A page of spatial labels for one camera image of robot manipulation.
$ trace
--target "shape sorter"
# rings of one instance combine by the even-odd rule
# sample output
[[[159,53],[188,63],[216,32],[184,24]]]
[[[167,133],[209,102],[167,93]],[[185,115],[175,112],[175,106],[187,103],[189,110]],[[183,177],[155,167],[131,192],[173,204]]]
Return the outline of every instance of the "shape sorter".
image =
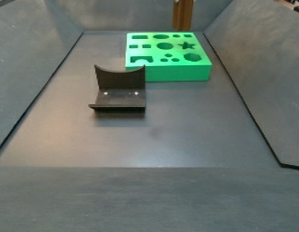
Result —
[[[193,33],[127,34],[125,69],[147,66],[147,82],[207,81],[212,62]]]

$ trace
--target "star-shaped hole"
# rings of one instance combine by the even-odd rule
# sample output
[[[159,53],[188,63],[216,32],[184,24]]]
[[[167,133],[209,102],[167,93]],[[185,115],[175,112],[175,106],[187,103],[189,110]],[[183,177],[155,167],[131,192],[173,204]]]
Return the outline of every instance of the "star-shaped hole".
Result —
[[[193,44],[193,43],[184,42],[184,43],[180,44],[179,46],[183,46],[183,49],[188,49],[188,48],[193,49],[193,46],[195,46],[195,45],[196,45],[196,44]]]

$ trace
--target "gray wall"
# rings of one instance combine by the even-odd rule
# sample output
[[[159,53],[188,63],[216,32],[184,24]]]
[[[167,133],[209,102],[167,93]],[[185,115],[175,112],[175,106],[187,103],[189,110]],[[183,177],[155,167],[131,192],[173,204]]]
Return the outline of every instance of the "gray wall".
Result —
[[[0,145],[81,33],[43,0],[0,7]]]
[[[0,0],[0,7],[5,4],[9,4],[10,2],[13,2],[14,0]]]
[[[235,0],[205,35],[280,162],[299,166],[299,14]]]
[[[51,0],[88,31],[172,31],[175,0]],[[192,31],[201,31],[232,0],[197,0]]]

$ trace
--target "cutout hole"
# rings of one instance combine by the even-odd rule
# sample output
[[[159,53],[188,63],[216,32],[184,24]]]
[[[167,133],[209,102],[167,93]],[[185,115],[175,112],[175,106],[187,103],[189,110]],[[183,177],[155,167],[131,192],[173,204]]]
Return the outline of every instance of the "cutout hole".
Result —
[[[139,60],[145,60],[147,62],[152,63],[153,62],[153,57],[152,56],[132,56],[131,57],[131,62],[135,63]]]
[[[184,55],[184,58],[185,58],[185,60],[189,61],[189,62],[197,62],[197,61],[201,60],[201,56],[197,55],[197,54],[195,54],[195,53],[188,53],[188,54],[185,54],[185,55]]]
[[[195,43],[188,43],[188,42],[184,42],[183,44],[180,44],[179,46],[183,46],[183,49],[195,49],[193,46],[196,44]]]
[[[164,50],[169,50],[173,48],[173,45],[171,43],[159,43],[157,47]]]
[[[159,39],[159,40],[164,40],[164,39],[168,39],[169,36],[167,34],[155,34],[153,35],[153,38]]]
[[[147,35],[133,35],[132,38],[135,40],[147,40],[147,39],[149,39]]]

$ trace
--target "black bracket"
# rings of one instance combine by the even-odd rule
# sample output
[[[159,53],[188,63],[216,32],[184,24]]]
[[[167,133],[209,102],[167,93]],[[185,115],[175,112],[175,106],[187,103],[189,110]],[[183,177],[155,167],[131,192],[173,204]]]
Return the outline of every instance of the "black bracket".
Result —
[[[129,72],[113,72],[96,67],[97,100],[89,104],[97,110],[144,110],[145,66]]]
[[[296,4],[296,2],[299,3],[299,0],[285,0],[285,1],[289,2],[291,4]],[[293,11],[299,13],[299,5],[293,8]]]

